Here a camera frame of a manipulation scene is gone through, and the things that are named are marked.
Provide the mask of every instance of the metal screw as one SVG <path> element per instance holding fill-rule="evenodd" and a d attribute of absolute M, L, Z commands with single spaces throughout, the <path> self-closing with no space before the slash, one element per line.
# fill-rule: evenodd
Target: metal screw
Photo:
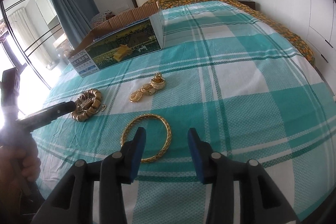
<path fill-rule="evenodd" d="M 112 158 L 118 159 L 121 158 L 123 156 L 123 154 L 121 152 L 114 152 L 112 154 Z"/>
<path fill-rule="evenodd" d="M 77 161 L 75 162 L 75 165 L 76 165 L 77 167 L 81 167 L 81 166 L 84 165 L 84 163 L 85 163 L 85 160 L 77 160 Z"/>
<path fill-rule="evenodd" d="M 211 153 L 211 157 L 213 159 L 219 159 L 221 156 L 222 156 L 221 153 L 218 153 L 218 152 Z"/>
<path fill-rule="evenodd" d="M 259 164 L 259 162 L 257 160 L 254 160 L 254 159 L 249 160 L 249 165 L 251 165 L 251 166 L 257 166 L 258 164 Z"/>

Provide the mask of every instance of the wardrobe handle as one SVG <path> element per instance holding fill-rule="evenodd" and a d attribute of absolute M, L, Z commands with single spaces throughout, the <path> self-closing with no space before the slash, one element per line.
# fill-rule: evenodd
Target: wardrobe handle
<path fill-rule="evenodd" d="M 322 54 L 321 54 L 321 56 L 327 63 L 329 63 L 328 60 Z"/>
<path fill-rule="evenodd" d="M 326 39 L 324 39 L 324 40 L 328 43 L 328 45 L 329 45 L 330 47 L 333 48 L 333 45 L 331 45 Z"/>

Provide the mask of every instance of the white sheer curtain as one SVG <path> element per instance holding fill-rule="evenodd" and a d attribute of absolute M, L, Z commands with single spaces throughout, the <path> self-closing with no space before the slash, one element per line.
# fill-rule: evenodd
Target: white sheer curtain
<path fill-rule="evenodd" d="M 36 41 L 39 36 L 35 30 L 34 25 L 29 20 L 26 10 L 21 8 L 11 15 L 8 16 L 9 23 L 14 31 L 14 34 L 17 37 L 19 44 L 21 45 L 22 49 L 27 49 L 34 41 Z M 31 52 L 33 49 L 36 48 L 37 45 L 41 43 L 38 40 L 27 53 Z M 38 47 L 30 56 L 29 59 L 36 59 L 39 61 L 44 67 L 46 67 L 49 63 L 53 61 L 50 57 L 48 52 L 46 51 L 45 47 L 41 45 Z"/>

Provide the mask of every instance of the blue gripper pad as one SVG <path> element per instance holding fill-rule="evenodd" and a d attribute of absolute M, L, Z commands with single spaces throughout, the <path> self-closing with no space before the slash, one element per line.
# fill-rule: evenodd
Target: blue gripper pad
<path fill-rule="evenodd" d="M 133 141 L 137 142 L 137 146 L 135 148 L 135 152 L 132 158 L 131 172 L 129 176 L 131 182 L 133 182 L 136 176 L 138 175 L 141 158 L 143 155 L 143 151 L 145 149 L 146 130 L 143 127 L 138 127 L 138 130 L 136 131 Z"/>
<path fill-rule="evenodd" d="M 201 183 L 204 184 L 204 173 L 203 173 L 203 167 L 202 167 L 202 157 L 199 152 L 199 145 L 197 145 L 197 142 L 200 142 L 200 139 L 197 135 L 197 131 L 195 128 L 190 128 L 188 130 L 188 145 L 189 145 L 189 150 L 191 153 L 191 158 L 193 159 L 195 171 L 197 178 Z"/>

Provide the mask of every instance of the hand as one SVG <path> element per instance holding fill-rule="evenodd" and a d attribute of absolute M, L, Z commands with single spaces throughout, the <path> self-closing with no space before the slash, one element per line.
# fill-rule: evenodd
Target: hand
<path fill-rule="evenodd" d="M 19 187 L 11 166 L 11 159 L 22 159 L 22 176 L 28 181 L 35 181 L 40 172 L 41 160 L 37 157 L 38 150 L 35 141 L 32 139 L 27 150 L 20 148 L 1 146 L 0 147 L 0 181 L 5 184 L 12 184 Z"/>

